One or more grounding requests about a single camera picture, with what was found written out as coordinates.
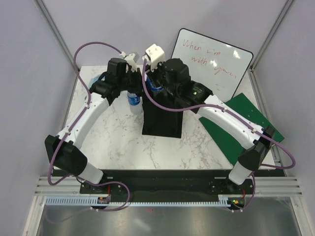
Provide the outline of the water bottle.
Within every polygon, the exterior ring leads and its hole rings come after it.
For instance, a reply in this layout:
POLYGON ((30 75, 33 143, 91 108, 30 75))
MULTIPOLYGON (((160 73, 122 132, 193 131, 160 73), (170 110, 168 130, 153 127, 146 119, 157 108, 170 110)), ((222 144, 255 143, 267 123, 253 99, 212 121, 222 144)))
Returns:
POLYGON ((154 85, 154 83, 152 82, 152 80, 148 76, 146 77, 146 83, 148 84, 148 86, 152 92, 160 92, 163 90, 163 87, 161 87, 161 86, 156 87, 154 85))
POLYGON ((135 93, 127 92, 127 99, 130 107, 130 111, 134 115, 139 115, 142 113, 142 105, 141 105, 141 99, 138 95, 135 93))

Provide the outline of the black canvas bag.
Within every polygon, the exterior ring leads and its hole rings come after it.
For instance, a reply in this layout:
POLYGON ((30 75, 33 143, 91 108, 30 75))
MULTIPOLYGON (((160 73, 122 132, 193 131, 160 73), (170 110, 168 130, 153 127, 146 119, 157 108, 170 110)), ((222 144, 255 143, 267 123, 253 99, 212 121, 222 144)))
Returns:
MULTIPOLYGON (((158 104, 167 108, 176 108, 174 99, 164 89, 155 91, 149 87, 147 89, 151 98, 158 104)), ((142 107, 144 111, 143 135, 178 139, 182 137, 183 112, 165 111, 154 105, 145 94, 142 107)))

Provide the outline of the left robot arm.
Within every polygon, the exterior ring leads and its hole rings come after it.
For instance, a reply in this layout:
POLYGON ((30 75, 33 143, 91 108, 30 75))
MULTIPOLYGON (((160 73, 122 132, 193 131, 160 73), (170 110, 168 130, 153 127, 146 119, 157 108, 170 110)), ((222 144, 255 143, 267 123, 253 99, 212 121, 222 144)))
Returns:
POLYGON ((142 92, 141 72, 136 65, 138 58, 137 53, 131 53, 110 59, 107 70, 93 79, 90 95, 76 116, 56 136, 48 135, 45 139, 51 166, 90 182, 96 193, 104 193, 108 181, 103 178, 103 171, 89 163, 80 149, 96 120, 122 91, 142 92))

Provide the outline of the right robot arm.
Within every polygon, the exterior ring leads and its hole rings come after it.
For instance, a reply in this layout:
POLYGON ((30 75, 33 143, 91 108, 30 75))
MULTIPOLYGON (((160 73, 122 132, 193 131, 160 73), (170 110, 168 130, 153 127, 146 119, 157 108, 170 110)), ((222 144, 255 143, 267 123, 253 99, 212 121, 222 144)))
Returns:
POLYGON ((147 102, 168 112, 191 110, 213 122, 241 145, 241 155, 225 181, 228 192, 238 193, 245 179, 262 165, 275 129, 255 124, 228 107, 205 85, 193 81, 188 66, 180 59, 157 60, 155 69, 145 60, 141 74, 147 102))

